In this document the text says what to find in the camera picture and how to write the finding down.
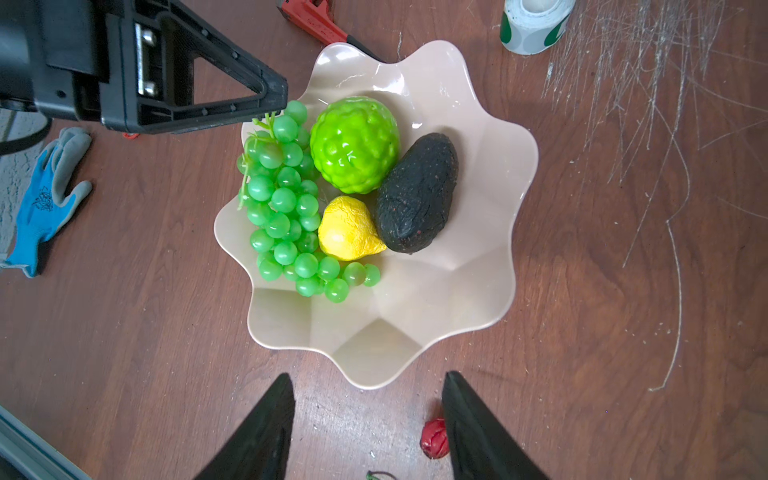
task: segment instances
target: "work glove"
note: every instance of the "work glove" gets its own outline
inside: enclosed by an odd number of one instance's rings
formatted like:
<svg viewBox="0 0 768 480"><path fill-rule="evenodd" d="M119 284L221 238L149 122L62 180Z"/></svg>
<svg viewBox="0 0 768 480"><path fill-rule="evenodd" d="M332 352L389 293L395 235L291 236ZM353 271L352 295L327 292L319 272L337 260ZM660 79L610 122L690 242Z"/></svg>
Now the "work glove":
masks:
<svg viewBox="0 0 768 480"><path fill-rule="evenodd" d="M20 268L30 278L38 274L38 245L53 238L91 192L91 182L82 181L64 197L72 171L90 146L85 130L70 127L40 153L18 209L16 245L0 268Z"/></svg>

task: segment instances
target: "avocado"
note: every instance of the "avocado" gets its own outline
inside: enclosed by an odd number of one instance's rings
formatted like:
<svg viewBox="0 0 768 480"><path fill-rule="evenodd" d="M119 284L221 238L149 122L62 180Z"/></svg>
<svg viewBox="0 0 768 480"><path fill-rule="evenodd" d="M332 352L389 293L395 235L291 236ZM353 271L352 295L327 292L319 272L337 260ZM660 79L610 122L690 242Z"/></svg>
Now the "avocado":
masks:
<svg viewBox="0 0 768 480"><path fill-rule="evenodd" d="M389 172L376 200L376 229L395 252L427 247L448 221L458 159L444 134L427 134Z"/></svg>

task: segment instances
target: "fruit bowl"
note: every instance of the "fruit bowl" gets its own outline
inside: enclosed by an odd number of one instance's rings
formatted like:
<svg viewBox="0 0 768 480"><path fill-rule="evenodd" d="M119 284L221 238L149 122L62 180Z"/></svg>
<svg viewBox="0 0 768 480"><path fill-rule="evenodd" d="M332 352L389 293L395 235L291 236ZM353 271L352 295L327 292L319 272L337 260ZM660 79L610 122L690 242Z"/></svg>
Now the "fruit bowl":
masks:
<svg viewBox="0 0 768 480"><path fill-rule="evenodd" d="M538 148L528 130L483 110L461 52L447 41L432 41L395 64L348 44L329 45L299 98L309 112L305 127L326 105L352 95L375 98L395 115L401 156L431 132L455 145L459 173L449 221L429 247L365 257L381 269L381 282L331 303L300 296L284 278L261 278L249 243L256 228L237 210L236 197L217 215L214 232L253 285L248 330L254 340L322 353L353 385L377 389L439 340L493 325L507 313L515 296L512 228ZM255 129L243 124L242 141ZM340 194L322 178L317 183L321 203Z"/></svg>

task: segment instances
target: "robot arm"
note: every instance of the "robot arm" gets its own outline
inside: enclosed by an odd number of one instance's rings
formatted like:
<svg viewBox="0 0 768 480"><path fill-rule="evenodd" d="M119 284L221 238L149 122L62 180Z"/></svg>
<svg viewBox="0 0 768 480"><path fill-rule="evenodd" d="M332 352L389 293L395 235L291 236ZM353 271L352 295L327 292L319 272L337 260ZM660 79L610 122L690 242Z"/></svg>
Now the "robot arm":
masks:
<svg viewBox="0 0 768 480"><path fill-rule="evenodd" d="M194 103L195 58L253 91ZM286 79L178 0L0 0L0 106L158 134L285 108Z"/></svg>

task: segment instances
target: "red ball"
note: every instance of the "red ball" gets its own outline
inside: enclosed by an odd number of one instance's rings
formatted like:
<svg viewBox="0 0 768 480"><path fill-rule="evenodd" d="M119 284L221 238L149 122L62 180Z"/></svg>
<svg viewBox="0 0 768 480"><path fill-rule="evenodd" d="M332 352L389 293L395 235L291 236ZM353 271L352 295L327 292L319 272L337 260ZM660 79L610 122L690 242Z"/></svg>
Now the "red ball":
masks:
<svg viewBox="0 0 768 480"><path fill-rule="evenodd" d="M445 430L445 419L434 419L424 424L421 446L424 455L433 460L443 458L448 454L448 433Z"/></svg>

